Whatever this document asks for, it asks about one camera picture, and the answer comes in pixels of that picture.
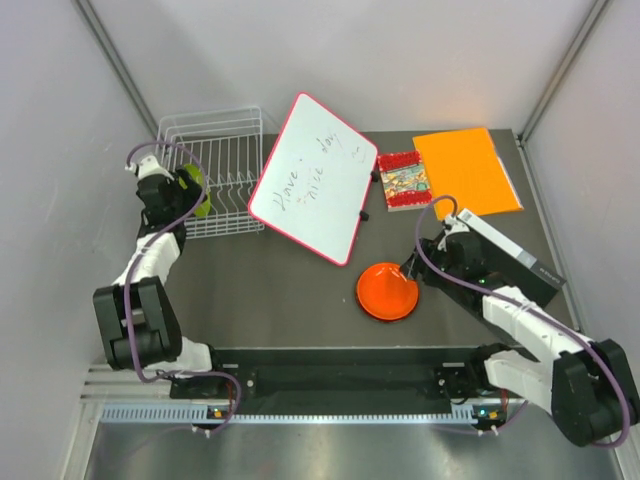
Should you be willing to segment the orange plate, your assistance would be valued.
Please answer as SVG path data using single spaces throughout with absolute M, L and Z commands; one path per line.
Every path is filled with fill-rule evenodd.
M 392 323 L 414 311 L 420 293 L 417 282 L 406 278 L 398 264 L 381 262 L 369 266 L 359 276 L 355 297 L 369 316 Z

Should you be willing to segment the lime green plate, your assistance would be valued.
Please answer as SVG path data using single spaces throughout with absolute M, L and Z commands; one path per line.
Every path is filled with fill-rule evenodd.
M 194 164 L 186 164 L 179 169 L 179 176 L 179 184 L 190 199 L 197 200 L 201 195 L 204 195 L 193 215 L 197 218 L 208 216 L 212 207 L 210 189 L 201 169 Z

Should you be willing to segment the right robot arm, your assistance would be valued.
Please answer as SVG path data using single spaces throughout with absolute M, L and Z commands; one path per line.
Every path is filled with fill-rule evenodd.
M 444 228 L 414 236 L 403 274 L 422 279 L 484 323 L 512 338 L 476 348 L 466 362 L 476 394 L 513 392 L 550 415 L 571 443 L 617 448 L 639 421 L 639 394 L 624 349 L 592 340 L 544 311 L 563 280 L 497 233 Z

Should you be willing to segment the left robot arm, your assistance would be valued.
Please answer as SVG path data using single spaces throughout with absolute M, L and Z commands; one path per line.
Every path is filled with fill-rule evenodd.
M 193 165 L 174 172 L 143 173 L 137 169 L 136 195 L 143 202 L 133 259 L 139 259 L 130 282 L 130 310 L 134 340 L 142 368 L 190 371 L 192 384 L 205 396 L 226 387 L 225 370 L 215 365 L 206 344 L 185 338 L 164 284 L 184 250 L 187 231 L 179 223 L 165 228 L 190 211 L 202 192 L 202 179 Z

